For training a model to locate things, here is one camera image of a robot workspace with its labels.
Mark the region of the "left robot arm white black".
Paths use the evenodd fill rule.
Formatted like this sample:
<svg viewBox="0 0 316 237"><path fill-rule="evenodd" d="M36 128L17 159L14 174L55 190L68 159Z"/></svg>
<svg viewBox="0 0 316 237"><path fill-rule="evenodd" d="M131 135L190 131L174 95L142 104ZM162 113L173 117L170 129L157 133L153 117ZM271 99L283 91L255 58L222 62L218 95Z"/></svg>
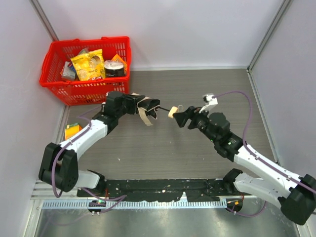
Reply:
<svg viewBox="0 0 316 237"><path fill-rule="evenodd" d="M85 128L64 142L50 143L45 147L39 179L52 186L57 198L73 188L97 188L102 183L101 175L79 170L79 159L92 145L113 131L122 116L137 113L137 104L144 98L144 95L135 93L107 93L100 111Z"/></svg>

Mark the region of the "beige and black umbrella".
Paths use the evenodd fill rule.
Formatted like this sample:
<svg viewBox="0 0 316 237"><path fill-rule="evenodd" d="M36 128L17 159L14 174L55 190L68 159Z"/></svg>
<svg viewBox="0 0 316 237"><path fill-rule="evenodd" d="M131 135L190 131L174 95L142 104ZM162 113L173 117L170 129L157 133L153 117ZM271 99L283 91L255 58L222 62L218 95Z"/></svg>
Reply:
<svg viewBox="0 0 316 237"><path fill-rule="evenodd" d="M139 114L141 120L146 126L153 126L149 117L152 117L153 119L158 119L157 111L159 109L167 111L168 117L171 119L174 118L174 113L179 113L183 111L182 105L173 106L170 109L166 109L160 105L159 99L154 99L137 93L132 93L131 95L136 98L136 112Z"/></svg>

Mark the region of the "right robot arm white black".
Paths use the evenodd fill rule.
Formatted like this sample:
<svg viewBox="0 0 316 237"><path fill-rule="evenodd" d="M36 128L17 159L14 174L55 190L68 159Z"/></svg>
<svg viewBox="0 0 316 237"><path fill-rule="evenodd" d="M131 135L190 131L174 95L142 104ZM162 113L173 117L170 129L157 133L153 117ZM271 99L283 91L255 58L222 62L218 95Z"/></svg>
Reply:
<svg viewBox="0 0 316 237"><path fill-rule="evenodd" d="M231 188L261 198L281 210L290 221L304 225L316 209L316 180L309 174L300 176L262 156L230 130L223 113L205 112L188 107L184 112L170 112L179 127L190 121L188 129L197 128L213 144L217 153L258 175L251 177L237 169L225 177Z"/></svg>

